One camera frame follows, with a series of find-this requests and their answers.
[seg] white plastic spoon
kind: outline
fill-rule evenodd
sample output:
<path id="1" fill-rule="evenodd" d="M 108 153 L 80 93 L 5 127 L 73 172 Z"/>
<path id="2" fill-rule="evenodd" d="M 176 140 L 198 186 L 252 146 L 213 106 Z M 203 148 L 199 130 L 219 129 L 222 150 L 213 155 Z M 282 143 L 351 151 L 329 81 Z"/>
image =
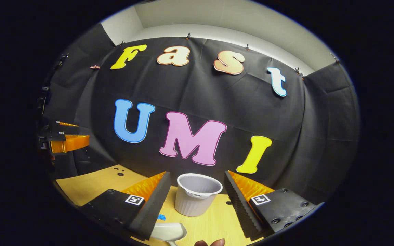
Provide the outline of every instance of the white plastic spoon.
<path id="1" fill-rule="evenodd" d="M 151 237 L 167 241 L 171 246 L 178 246 L 175 242 L 184 238 L 186 234 L 186 228 L 182 223 L 156 223 Z"/>

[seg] blue letter u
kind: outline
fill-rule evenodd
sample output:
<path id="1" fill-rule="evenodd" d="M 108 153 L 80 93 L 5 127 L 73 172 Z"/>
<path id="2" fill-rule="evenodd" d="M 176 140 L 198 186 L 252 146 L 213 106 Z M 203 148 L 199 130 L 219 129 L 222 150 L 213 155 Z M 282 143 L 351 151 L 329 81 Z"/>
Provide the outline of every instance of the blue letter u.
<path id="1" fill-rule="evenodd" d="M 155 111 L 155 106 L 148 103 L 138 103 L 136 106 L 139 110 L 138 128 L 134 133 L 126 129 L 127 112 L 132 108 L 132 102 L 119 99 L 115 101 L 115 106 L 114 128 L 116 135 L 129 143 L 136 144 L 142 142 L 147 135 L 148 119 L 150 118 L 150 114 Z"/>

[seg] table surface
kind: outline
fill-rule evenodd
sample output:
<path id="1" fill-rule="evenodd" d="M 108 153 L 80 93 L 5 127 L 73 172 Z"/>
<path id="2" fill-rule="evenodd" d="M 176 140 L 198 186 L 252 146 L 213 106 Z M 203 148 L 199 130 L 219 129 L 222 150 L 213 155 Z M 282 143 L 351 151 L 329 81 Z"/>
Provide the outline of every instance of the table surface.
<path id="1" fill-rule="evenodd" d="M 67 179 L 57 179 L 57 183 L 65 194 L 78 206 L 83 206 L 107 189 L 124 190 L 147 177 L 135 173 L 121 165 L 105 168 L 100 171 L 75 176 Z M 174 208 L 177 187 L 171 186 L 167 198 L 162 206 L 160 214 L 166 220 L 158 219 L 156 223 L 182 223 L 188 234 L 185 238 L 176 241 L 178 246 L 193 246 L 196 241 L 205 240 L 208 245 L 213 241 L 224 238 L 227 246 L 243 246 L 252 242 L 244 237 L 238 218 L 228 195 L 218 194 L 209 209 L 201 216 L 188 217 L 181 215 Z M 166 241 L 151 238 L 141 241 L 151 246 L 168 246 Z"/>

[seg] letter m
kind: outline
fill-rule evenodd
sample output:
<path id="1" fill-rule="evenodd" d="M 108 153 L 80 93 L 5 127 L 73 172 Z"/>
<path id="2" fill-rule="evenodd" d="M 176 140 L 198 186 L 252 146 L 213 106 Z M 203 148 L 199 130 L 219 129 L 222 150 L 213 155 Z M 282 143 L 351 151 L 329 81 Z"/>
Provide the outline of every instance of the letter m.
<path id="1" fill-rule="evenodd" d="M 168 112 L 166 118 L 169 120 L 168 133 L 164 147 L 159 152 L 165 156 L 175 157 L 175 144 L 179 147 L 180 154 L 186 159 L 198 148 L 197 154 L 191 159 L 193 162 L 212 166 L 215 165 L 215 151 L 223 132 L 227 130 L 224 123 L 208 120 L 195 135 L 191 132 L 188 117 L 180 112 Z"/>

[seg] white cup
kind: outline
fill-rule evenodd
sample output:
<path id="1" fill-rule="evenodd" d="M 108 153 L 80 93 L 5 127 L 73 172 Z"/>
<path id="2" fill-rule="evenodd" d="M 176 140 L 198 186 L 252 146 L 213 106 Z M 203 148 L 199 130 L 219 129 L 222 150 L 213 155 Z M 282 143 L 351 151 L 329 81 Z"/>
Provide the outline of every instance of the white cup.
<path id="1" fill-rule="evenodd" d="M 186 216 L 199 216 L 208 210 L 223 185 L 211 177 L 185 173 L 177 177 L 177 195 L 174 207 Z"/>

